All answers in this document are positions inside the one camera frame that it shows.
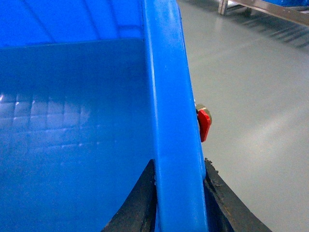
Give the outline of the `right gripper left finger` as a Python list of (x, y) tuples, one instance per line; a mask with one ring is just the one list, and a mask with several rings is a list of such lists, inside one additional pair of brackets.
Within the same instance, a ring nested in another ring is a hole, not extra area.
[(128, 197), (103, 232), (154, 232), (157, 196), (155, 164), (149, 160)]

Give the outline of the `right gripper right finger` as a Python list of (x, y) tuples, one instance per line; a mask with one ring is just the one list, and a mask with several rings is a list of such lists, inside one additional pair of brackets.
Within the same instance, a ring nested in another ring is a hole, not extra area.
[(208, 227), (211, 232), (269, 232), (219, 176), (209, 159), (204, 159), (204, 191)]

